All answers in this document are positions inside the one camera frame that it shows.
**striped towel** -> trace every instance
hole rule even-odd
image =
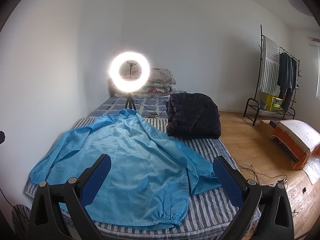
[[[274,41],[264,36],[261,60],[261,92],[275,95],[279,74],[280,47]]]

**bed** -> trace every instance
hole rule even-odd
[[[169,97],[134,97],[135,102],[137,102],[137,111],[140,113],[140,115],[157,129],[165,133],[167,114],[166,111],[164,111],[164,102],[168,99]],[[78,120],[72,129],[94,122],[97,117],[103,114],[119,113],[119,111],[124,108],[125,101],[125,97],[111,97],[95,111],[93,111],[88,117]],[[233,168],[238,169],[220,139],[184,140],[179,137],[177,137],[177,139],[186,143],[189,147],[194,149],[197,153],[201,154],[210,162],[212,162],[215,157],[222,155]],[[33,185],[30,181],[28,181],[25,194],[33,199],[36,194],[36,189],[37,185]],[[234,207],[230,203],[230,200],[226,196],[223,189],[217,188],[200,195],[191,196],[189,198],[188,214],[179,227],[148,231],[125,228],[117,225],[101,223],[98,221],[95,221],[95,225],[106,238],[113,239],[217,239],[227,228],[237,211],[238,208]],[[62,213],[67,223],[73,226],[68,212],[62,211]],[[259,217],[260,212],[257,210],[252,220],[252,224],[256,223]]]

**white wall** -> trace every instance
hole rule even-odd
[[[0,187],[30,207],[28,173],[56,138],[108,99],[106,63],[124,0],[22,0],[0,33]],[[11,207],[0,195],[0,208]]]
[[[292,30],[292,54],[300,59],[300,74],[296,93],[297,103],[294,104],[296,119],[307,122],[320,132],[320,99],[316,97],[319,61],[317,47],[310,46],[308,37],[320,39],[320,32]]]
[[[121,45],[170,69],[177,89],[243,111],[259,72],[260,24],[290,49],[286,25],[251,0],[125,0]]]

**mattress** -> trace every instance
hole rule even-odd
[[[73,126],[73,128],[82,127],[91,122],[94,122],[96,117],[82,118]],[[159,130],[166,132],[167,119],[146,119]],[[228,163],[234,168],[238,169],[232,160],[227,149],[220,139],[189,139],[183,141],[203,157],[213,162],[213,159],[222,155]],[[34,198],[36,194],[37,185],[27,182],[25,194],[30,198]],[[125,228],[117,225],[110,225],[94,221],[99,231],[107,239],[217,239],[223,231],[227,228],[233,217],[238,211],[234,207],[222,188],[217,188],[200,195],[191,196],[189,198],[189,210],[185,219],[179,227],[168,228],[163,230],[138,230],[132,228]],[[68,224],[73,226],[70,215],[66,211],[62,211],[63,216]],[[260,212],[257,210],[252,224],[254,224],[260,217]]]

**coat rack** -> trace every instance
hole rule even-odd
[[[261,32],[261,45],[259,45],[260,47],[260,66],[259,66],[259,75],[258,75],[258,80],[257,80],[257,87],[256,87],[256,92],[254,94],[254,98],[249,98],[247,100],[247,104],[245,106],[245,110],[244,110],[244,114],[243,114],[243,117],[248,117],[251,121],[252,121],[252,126],[255,125],[256,121],[257,121],[257,117],[259,116],[259,113],[260,112],[263,112],[263,113],[269,113],[269,114],[277,114],[277,115],[282,115],[282,117],[274,117],[276,119],[281,119],[281,120],[284,120],[285,116],[291,116],[292,119],[295,118],[295,115],[296,115],[296,111],[293,109],[293,103],[295,103],[295,96],[296,96],[296,92],[297,90],[299,90],[299,86],[297,86],[296,88],[294,88],[294,95],[293,95],[293,100],[291,102],[291,106],[289,107],[289,109],[291,109],[293,111],[293,113],[290,113],[289,111],[285,112],[283,110],[280,110],[279,113],[277,112],[272,112],[272,111],[267,111],[267,110],[262,110],[260,109],[260,105],[259,105],[259,102],[257,101],[256,97],[257,97],[257,92],[258,92],[258,87],[259,87],[259,81],[260,81],[260,74],[261,74],[261,62],[262,62],[262,42],[263,42],[263,37],[264,35],[262,34],[262,25],[260,25],[260,32]],[[292,56],[288,51],[286,51],[284,48],[282,48],[281,46],[279,46],[284,52],[286,52],[287,54],[289,54],[291,57],[293,57],[297,62],[298,62],[298,78],[301,77],[300,76],[300,60],[295,58],[294,56]],[[252,104],[249,104],[250,101],[253,101],[255,102],[257,105],[252,105]],[[256,114],[254,115],[254,119],[252,119],[251,115],[247,115],[247,109],[248,109],[248,106],[250,108],[252,108]]]

